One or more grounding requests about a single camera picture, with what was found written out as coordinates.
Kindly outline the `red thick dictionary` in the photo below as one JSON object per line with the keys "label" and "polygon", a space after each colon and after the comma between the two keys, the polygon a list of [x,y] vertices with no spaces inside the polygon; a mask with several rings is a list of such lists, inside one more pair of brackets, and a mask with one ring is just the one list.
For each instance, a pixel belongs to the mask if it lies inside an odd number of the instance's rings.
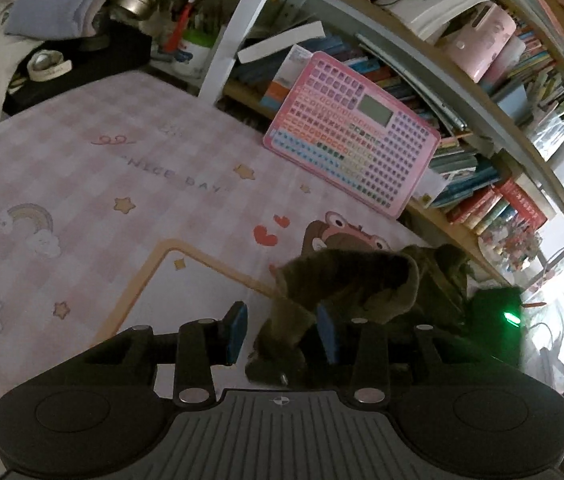
{"label": "red thick dictionary", "polygon": [[533,229],[541,228],[548,221],[544,212],[513,179],[496,184],[495,189]]}

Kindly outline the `pink keyboard learning toy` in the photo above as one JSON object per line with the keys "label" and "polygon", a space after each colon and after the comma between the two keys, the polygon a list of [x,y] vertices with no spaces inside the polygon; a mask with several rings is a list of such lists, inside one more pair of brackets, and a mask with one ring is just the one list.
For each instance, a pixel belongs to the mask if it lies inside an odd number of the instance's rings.
{"label": "pink keyboard learning toy", "polygon": [[398,218],[442,136],[377,84],[315,52],[263,145],[363,204]]}

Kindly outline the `black bag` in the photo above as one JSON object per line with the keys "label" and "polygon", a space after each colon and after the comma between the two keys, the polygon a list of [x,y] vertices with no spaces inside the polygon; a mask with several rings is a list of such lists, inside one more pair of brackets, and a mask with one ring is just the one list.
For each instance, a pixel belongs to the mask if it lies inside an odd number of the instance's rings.
{"label": "black bag", "polygon": [[91,39],[50,41],[71,62],[71,70],[50,81],[26,81],[11,96],[6,96],[2,111],[14,116],[23,110],[55,98],[74,88],[110,76],[137,70],[151,58],[152,39],[138,32],[122,32]]}

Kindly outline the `white orange box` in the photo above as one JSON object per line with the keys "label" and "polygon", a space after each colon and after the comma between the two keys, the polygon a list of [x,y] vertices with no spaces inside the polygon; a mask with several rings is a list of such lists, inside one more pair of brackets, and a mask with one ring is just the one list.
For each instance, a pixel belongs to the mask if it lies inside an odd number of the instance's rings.
{"label": "white orange box", "polygon": [[269,84],[260,104],[268,110],[277,112],[284,103],[288,93],[297,81],[301,72],[305,69],[311,59],[312,53],[294,44],[289,50],[286,58],[275,73],[271,84]]}

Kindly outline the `pink flower ornament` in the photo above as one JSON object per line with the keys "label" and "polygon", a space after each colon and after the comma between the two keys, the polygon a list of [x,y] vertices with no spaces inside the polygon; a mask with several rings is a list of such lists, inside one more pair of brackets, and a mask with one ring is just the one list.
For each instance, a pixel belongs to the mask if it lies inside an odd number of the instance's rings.
{"label": "pink flower ornament", "polygon": [[480,252],[496,269],[521,272],[540,253],[541,238],[528,223],[494,224],[478,237]]}

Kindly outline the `metal bowl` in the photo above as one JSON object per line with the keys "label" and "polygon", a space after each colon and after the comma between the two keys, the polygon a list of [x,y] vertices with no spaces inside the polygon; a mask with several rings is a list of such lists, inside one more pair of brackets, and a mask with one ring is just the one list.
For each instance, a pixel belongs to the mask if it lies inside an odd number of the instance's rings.
{"label": "metal bowl", "polygon": [[147,20],[153,13],[152,0],[111,0],[116,6],[129,12],[138,20]]}

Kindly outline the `pink storage box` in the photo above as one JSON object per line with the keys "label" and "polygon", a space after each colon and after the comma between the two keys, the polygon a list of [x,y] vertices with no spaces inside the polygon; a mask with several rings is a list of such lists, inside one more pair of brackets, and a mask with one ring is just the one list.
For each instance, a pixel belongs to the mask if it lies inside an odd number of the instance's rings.
{"label": "pink storage box", "polygon": [[436,47],[468,78],[480,81],[514,35],[512,16],[498,3],[478,3],[449,23]]}

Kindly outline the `white wrist watch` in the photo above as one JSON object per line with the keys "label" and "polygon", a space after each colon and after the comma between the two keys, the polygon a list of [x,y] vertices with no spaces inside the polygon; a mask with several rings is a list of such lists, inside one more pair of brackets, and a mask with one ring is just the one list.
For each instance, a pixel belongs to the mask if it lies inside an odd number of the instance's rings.
{"label": "white wrist watch", "polygon": [[34,82],[47,82],[72,71],[72,62],[55,50],[35,52],[27,64],[29,78]]}

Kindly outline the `pink cartoon desk mat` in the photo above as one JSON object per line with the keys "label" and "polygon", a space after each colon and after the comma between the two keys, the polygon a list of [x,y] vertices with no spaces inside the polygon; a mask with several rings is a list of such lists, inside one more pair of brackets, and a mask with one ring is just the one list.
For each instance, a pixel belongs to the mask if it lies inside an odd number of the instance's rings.
{"label": "pink cartoon desk mat", "polygon": [[419,237],[145,73],[32,107],[0,123],[0,397],[133,321],[257,304],[341,242]]}

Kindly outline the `white leaning book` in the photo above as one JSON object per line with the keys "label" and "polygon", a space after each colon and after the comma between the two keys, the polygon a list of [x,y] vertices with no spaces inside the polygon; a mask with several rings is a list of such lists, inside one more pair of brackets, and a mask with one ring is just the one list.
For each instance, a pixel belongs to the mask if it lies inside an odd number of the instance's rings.
{"label": "white leaning book", "polygon": [[237,52],[237,58],[242,64],[247,64],[258,61],[261,58],[267,58],[269,55],[273,55],[276,52],[290,48],[294,44],[300,44],[301,42],[307,40],[315,38],[321,39],[324,37],[325,31],[322,22],[315,21],[288,29],[286,32],[280,32],[275,36],[242,49]]}

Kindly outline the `white green pen cup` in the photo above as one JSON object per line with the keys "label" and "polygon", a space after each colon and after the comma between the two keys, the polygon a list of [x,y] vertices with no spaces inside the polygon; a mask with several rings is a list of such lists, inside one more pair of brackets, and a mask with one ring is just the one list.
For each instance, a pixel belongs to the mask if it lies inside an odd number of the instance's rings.
{"label": "white green pen cup", "polygon": [[186,29],[171,61],[173,73],[201,78],[214,45],[215,38],[211,35],[197,29]]}

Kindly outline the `dark olive green garment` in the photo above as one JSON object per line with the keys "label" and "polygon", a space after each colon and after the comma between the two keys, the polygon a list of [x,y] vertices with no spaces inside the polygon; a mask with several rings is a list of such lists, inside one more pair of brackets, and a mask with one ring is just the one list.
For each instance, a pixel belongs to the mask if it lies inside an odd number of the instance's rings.
{"label": "dark olive green garment", "polygon": [[384,250],[320,249],[274,268],[275,295],[245,373],[251,382],[321,388],[331,382],[318,309],[384,325],[423,318],[460,333],[468,304],[468,257],[456,246]]}

